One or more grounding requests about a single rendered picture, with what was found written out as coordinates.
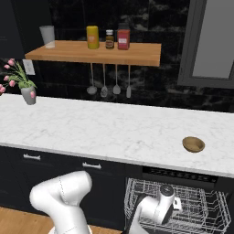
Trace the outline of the yellow jar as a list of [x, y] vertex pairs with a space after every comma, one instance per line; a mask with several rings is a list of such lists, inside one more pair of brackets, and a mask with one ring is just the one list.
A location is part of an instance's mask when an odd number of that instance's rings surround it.
[[89, 49], [97, 49], [99, 44], [99, 29], [97, 26], [87, 26], [87, 42]]

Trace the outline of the hanging slotted metal spatula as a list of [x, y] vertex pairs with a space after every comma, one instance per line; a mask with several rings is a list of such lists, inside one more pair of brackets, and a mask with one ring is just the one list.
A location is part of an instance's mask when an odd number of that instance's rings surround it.
[[108, 89], [106, 87], [105, 64], [102, 64], [102, 69], [103, 69], [103, 87], [101, 88], [101, 96], [102, 98], [106, 98], [108, 95]]

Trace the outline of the red box with dark lid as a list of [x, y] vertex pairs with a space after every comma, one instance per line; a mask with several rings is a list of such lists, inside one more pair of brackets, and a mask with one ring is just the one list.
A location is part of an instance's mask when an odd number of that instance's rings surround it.
[[120, 23], [117, 31], [118, 49], [128, 50], [130, 46], [130, 28], [125, 23]]

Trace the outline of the brown bowl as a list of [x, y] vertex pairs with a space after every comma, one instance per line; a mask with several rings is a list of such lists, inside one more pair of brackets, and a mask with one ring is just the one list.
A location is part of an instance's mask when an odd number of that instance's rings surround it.
[[191, 153], [199, 153], [204, 150], [205, 143], [199, 138], [188, 136], [182, 141], [184, 148]]

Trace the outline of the grey framed window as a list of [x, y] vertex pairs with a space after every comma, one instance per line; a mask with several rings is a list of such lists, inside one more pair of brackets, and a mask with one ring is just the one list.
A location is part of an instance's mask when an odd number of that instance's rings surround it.
[[234, 0], [190, 0], [177, 84], [234, 89]]

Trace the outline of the white cup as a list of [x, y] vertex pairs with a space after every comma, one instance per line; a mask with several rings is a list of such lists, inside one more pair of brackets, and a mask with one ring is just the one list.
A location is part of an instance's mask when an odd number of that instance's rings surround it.
[[46, 48], [54, 48], [55, 47], [54, 27], [41, 26], [39, 29]]

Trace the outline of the pink tulips in grey vase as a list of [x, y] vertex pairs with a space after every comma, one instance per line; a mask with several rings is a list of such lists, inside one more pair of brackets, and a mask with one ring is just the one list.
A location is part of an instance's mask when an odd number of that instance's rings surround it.
[[37, 86], [27, 77], [21, 65], [11, 58], [4, 65], [4, 68], [7, 69], [7, 72], [4, 74], [5, 83], [0, 83], [0, 94], [5, 93], [7, 87], [14, 88], [17, 85], [25, 102], [28, 105], [34, 105], [37, 97]]

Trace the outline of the black dishwasher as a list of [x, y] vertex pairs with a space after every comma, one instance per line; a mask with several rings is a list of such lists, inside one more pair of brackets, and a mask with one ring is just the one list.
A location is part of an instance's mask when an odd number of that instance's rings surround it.
[[133, 175], [129, 176], [128, 178], [159, 182], [163, 183], [163, 185], [168, 184], [202, 188], [207, 192], [223, 192], [226, 196], [229, 214], [231, 217], [228, 234], [234, 234], [234, 178], [189, 173], [150, 166], [135, 166], [133, 168]]

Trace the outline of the white wall socket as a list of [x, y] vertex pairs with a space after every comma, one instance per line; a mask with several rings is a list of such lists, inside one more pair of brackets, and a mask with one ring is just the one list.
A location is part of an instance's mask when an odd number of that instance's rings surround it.
[[24, 64], [24, 68], [26, 71], [27, 75], [35, 75], [35, 69], [34, 69], [34, 65], [31, 59], [24, 59], [23, 60], [23, 64]]

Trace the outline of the hanging metal turner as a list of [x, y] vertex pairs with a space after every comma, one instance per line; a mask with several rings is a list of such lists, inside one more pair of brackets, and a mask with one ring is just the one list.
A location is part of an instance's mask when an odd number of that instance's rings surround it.
[[115, 95], [119, 95], [121, 93], [121, 88], [118, 85], [118, 65], [115, 65], [115, 85], [112, 91]]

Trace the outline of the hanging metal ladle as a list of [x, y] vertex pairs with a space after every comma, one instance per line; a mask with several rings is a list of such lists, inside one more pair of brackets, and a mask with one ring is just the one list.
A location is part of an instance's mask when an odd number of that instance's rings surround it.
[[97, 92], [97, 87], [94, 86], [94, 77], [93, 77], [93, 66], [90, 64], [90, 73], [91, 73], [91, 86], [87, 88], [87, 92], [90, 95], [94, 95]]

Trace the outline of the hanging narrow metal spatula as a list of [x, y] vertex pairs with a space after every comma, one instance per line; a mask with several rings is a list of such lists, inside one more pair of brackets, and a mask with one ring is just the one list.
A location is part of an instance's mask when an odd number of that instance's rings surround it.
[[126, 97], [128, 99], [131, 98], [132, 90], [131, 90], [131, 65], [128, 65], [128, 86], [126, 89]]

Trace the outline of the wooden wall shelf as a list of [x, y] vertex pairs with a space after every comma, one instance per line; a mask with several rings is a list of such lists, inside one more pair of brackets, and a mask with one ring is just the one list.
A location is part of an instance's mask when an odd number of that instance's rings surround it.
[[101, 42], [97, 49], [89, 49], [86, 41], [56, 40], [54, 48], [45, 46], [25, 55], [26, 59], [65, 61], [132, 66], [160, 66], [161, 45], [157, 43], [131, 43], [128, 50], [107, 49]]

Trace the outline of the dark drawer front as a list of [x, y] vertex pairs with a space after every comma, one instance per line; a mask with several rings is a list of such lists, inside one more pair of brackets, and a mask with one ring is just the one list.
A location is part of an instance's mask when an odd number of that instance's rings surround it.
[[[101, 170], [95, 168], [83, 167], [82, 163], [86, 162], [90, 165], [101, 165]], [[85, 170], [94, 176], [105, 176], [114, 180], [116, 183], [123, 185], [125, 183], [124, 164], [112, 161], [104, 161], [98, 159], [81, 158], [76, 168]]]
[[[77, 157], [71, 155], [53, 154], [28, 149], [6, 147], [5, 151], [16, 173], [25, 180], [29, 180], [32, 177], [47, 180], [65, 175], [72, 172], [80, 161]], [[40, 155], [41, 160], [25, 159], [23, 154]]]

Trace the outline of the brown glass bottle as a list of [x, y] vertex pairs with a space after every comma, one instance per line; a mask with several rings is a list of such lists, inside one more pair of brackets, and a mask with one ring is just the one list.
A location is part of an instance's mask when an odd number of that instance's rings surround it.
[[107, 49], [113, 49], [114, 48], [114, 36], [113, 36], [113, 30], [107, 29], [106, 30], [106, 42], [105, 46]]

